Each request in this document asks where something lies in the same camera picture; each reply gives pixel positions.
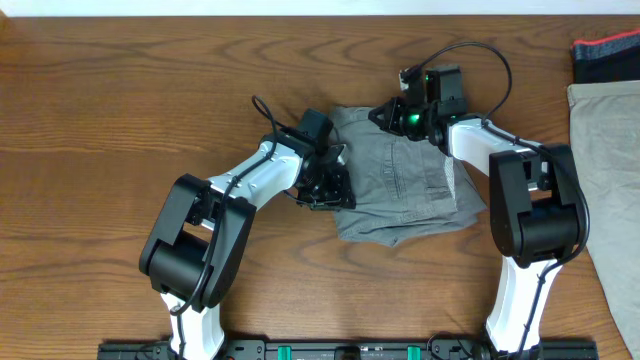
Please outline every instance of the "folded garment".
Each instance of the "folded garment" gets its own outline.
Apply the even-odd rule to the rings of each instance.
[[[640,80],[640,30],[572,46],[575,83]]]
[[[640,359],[640,81],[571,85],[571,147],[591,212],[587,248]]]
[[[416,236],[456,231],[477,221],[485,204],[464,166],[428,141],[381,131],[370,108],[336,108],[338,143],[349,147],[354,210],[334,213],[341,239],[394,246]]]
[[[640,46],[640,29],[599,40],[576,40],[571,47],[574,60],[596,60]]]
[[[576,84],[640,80],[640,47],[632,47],[596,60],[573,63]]]

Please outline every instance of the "beige cloth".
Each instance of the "beige cloth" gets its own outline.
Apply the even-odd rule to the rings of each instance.
[[[640,81],[574,84],[568,97],[591,211],[587,248],[622,338],[640,359]]]

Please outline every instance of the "green connector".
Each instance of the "green connector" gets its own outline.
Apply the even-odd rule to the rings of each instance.
[[[291,346],[278,347],[278,360],[291,360]]]
[[[409,346],[407,348],[407,360],[420,360],[420,347]]]

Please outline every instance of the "pants pocket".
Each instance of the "pants pocket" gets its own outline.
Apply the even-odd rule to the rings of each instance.
[[[387,188],[387,193],[392,200],[404,199],[404,181],[402,178],[402,163],[396,153],[394,141],[384,145],[382,160],[382,180]]]

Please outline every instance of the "green led light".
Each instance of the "green led light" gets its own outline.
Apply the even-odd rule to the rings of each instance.
[[[409,122],[411,124],[417,124],[419,120],[420,120],[420,114],[409,115]]]

